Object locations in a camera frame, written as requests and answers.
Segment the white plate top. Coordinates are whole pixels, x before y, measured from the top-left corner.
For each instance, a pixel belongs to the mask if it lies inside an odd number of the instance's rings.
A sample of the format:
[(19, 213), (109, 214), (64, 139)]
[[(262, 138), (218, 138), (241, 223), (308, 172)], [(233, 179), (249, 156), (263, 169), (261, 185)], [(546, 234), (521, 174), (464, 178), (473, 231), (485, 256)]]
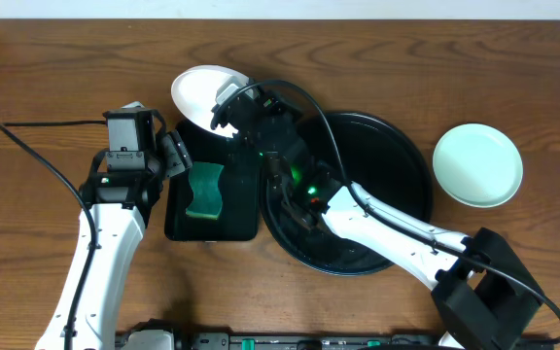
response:
[(214, 117), (212, 109), (218, 105), (215, 101), (216, 92), (230, 77), (249, 78), (224, 66), (195, 66), (174, 80), (171, 86), (172, 99), (183, 116), (196, 126), (215, 135), (231, 138), (238, 130), (230, 123), (211, 128)]

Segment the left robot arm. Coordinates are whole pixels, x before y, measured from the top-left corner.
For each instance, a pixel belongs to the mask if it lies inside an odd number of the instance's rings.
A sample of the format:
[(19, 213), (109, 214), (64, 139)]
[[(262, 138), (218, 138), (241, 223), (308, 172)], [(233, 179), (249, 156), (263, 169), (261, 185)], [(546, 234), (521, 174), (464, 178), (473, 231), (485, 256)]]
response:
[(57, 308), (38, 349), (114, 349), (123, 287), (162, 181), (191, 158), (176, 131), (156, 150), (101, 151), (82, 185), (78, 244)]

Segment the mint plate bottom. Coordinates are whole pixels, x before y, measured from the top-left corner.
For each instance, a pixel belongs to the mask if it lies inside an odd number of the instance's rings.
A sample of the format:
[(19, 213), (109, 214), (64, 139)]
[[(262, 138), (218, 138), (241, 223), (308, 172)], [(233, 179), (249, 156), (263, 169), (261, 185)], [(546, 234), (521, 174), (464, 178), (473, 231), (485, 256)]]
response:
[(461, 124), (444, 133), (432, 166), (447, 194), (476, 208), (497, 207), (512, 199), (524, 174), (515, 144), (502, 131), (481, 123)]

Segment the green scrubbing sponge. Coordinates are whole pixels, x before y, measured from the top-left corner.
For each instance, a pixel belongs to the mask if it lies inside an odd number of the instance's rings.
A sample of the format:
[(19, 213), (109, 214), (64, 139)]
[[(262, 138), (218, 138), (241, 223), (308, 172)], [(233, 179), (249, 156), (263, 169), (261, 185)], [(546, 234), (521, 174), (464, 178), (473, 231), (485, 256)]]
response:
[(223, 199), (220, 178), (224, 167), (210, 162), (195, 162), (189, 172), (192, 202), (186, 208), (186, 215), (192, 218), (218, 220)]

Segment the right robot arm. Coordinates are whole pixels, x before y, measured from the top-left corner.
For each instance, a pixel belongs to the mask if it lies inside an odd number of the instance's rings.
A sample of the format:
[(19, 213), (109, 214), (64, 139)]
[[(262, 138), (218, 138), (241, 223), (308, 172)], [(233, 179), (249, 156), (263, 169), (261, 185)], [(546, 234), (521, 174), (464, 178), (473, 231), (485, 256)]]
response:
[(263, 156), (286, 216), (369, 248), (429, 289), (446, 328), (439, 348), (525, 344), (524, 330), (549, 301), (501, 235), (433, 227), (371, 196), (344, 168), (315, 163), (296, 133), (297, 110), (257, 84), (220, 88), (212, 113), (211, 127), (234, 126)]

